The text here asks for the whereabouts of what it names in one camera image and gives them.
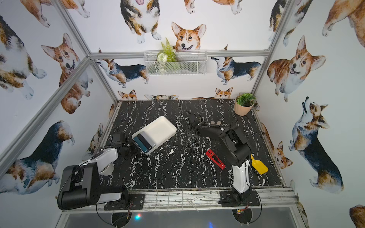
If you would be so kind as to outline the white plastic storage box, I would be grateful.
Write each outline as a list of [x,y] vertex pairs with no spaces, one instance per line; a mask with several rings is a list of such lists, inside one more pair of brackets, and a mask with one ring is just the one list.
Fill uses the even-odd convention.
[[146,153],[146,155],[149,155],[158,147],[160,147],[162,144],[167,142],[170,138],[172,138],[176,134],[177,128],[166,117],[160,116],[154,121],[152,121],[150,124],[148,124],[146,127],[135,132],[132,135],[132,140],[134,137],[137,137],[142,132],[146,132],[156,144],[154,148],[152,148],[148,153]]

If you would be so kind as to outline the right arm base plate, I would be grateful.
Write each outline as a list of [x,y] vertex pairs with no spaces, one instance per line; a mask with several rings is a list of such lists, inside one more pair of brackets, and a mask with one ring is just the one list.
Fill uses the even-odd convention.
[[237,191],[220,192],[220,199],[218,201],[222,207],[246,207],[246,206],[260,206],[260,200],[257,192],[248,189],[244,193]]

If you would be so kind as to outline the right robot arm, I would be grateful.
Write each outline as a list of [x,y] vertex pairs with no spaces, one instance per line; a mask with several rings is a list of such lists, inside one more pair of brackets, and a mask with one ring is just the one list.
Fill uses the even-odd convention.
[[238,194],[245,194],[250,191],[250,160],[251,146],[239,127],[223,127],[218,122],[208,122],[199,115],[188,110],[186,118],[188,133],[191,136],[200,136],[216,140],[223,146],[222,152],[225,158],[232,165],[233,189]]

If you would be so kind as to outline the light grey pruning pliers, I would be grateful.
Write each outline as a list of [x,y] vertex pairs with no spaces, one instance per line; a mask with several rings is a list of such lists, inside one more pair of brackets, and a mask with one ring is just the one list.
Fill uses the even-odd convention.
[[152,140],[152,138],[146,132],[142,132],[141,135],[152,146],[152,148],[154,148],[156,146],[155,142]]

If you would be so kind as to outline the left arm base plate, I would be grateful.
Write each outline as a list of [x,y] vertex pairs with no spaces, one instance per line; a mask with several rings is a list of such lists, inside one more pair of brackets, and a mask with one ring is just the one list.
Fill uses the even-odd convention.
[[116,201],[108,202],[104,206],[105,211],[118,210],[141,210],[144,206],[145,194],[129,194],[127,198],[124,196]]

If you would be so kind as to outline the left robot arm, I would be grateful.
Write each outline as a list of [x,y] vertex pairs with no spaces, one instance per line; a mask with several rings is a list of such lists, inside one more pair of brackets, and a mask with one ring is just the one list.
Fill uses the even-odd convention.
[[57,197],[59,209],[73,210],[113,201],[119,202],[122,208],[131,206],[126,186],[102,187],[100,176],[112,174],[113,162],[120,156],[127,161],[138,151],[136,143],[128,142],[124,133],[113,134],[109,147],[99,147],[86,161],[66,167]]

